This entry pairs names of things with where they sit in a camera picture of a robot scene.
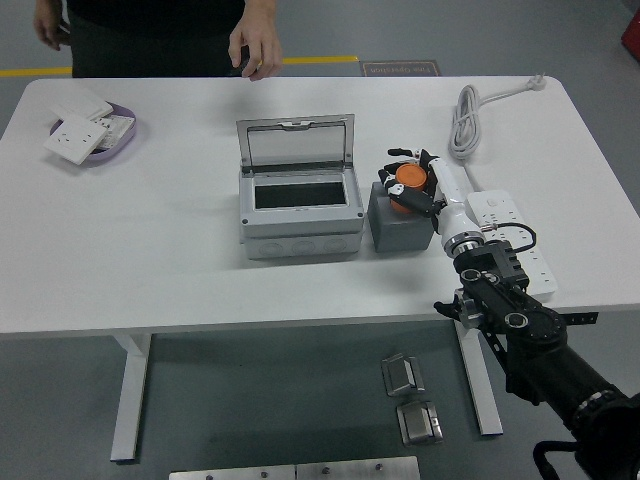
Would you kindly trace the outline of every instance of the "gray box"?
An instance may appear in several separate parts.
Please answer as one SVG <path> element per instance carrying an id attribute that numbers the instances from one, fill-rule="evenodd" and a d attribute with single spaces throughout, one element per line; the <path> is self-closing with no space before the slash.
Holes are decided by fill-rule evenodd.
<path id="1" fill-rule="evenodd" d="M 250 259 L 360 249 L 353 122 L 351 114 L 237 122 L 240 241 Z"/>
<path id="2" fill-rule="evenodd" d="M 376 252 L 426 250 L 433 237 L 430 218 L 417 213 L 398 213 L 380 182 L 371 185 L 369 226 Z"/>

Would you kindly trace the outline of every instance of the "black shirt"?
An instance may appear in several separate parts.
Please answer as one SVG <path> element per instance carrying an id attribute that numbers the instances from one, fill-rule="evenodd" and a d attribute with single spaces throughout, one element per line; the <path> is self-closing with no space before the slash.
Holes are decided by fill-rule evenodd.
<path id="1" fill-rule="evenodd" d="M 67 8 L 97 25 L 144 37 L 210 37 L 231 33 L 244 0 L 67 0 Z"/>

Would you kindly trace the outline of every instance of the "table leg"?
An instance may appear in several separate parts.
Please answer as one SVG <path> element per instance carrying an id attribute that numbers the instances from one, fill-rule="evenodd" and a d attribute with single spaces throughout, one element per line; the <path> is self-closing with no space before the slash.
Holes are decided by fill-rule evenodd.
<path id="1" fill-rule="evenodd" d="M 453 323 L 456 326 L 464 367 L 467 370 L 467 379 L 471 388 L 480 433 L 482 435 L 500 435 L 502 434 L 502 423 L 480 348 L 480 340 L 478 339 L 480 331 L 476 328 L 467 329 L 460 322 L 454 321 Z"/>
<path id="2" fill-rule="evenodd" d="M 113 434 L 113 462 L 135 458 L 151 335 L 114 335 L 114 338 L 127 351 L 127 364 L 124 367 L 120 405 Z"/>

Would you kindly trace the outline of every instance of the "black pants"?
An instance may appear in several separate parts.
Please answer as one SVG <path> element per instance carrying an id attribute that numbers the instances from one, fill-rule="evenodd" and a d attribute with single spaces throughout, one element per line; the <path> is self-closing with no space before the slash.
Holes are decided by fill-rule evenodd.
<path id="1" fill-rule="evenodd" d="M 229 33 L 157 39 L 117 32 L 68 12 L 73 77 L 235 77 Z M 243 49 L 243 59 L 247 53 Z"/>

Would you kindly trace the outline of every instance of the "white power cable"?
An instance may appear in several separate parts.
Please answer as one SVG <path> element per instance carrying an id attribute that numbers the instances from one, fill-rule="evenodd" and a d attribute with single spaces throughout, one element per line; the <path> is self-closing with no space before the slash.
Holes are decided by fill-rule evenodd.
<path id="1" fill-rule="evenodd" d="M 482 136 L 480 130 L 479 110 L 482 105 L 517 95 L 528 90 L 542 90 L 547 84 L 543 75 L 534 75 L 526 84 L 513 90 L 496 93 L 480 98 L 478 90 L 473 85 L 467 85 L 460 92 L 458 105 L 453 113 L 453 126 L 449 136 L 449 151 L 458 160 L 465 160 L 480 144 Z"/>

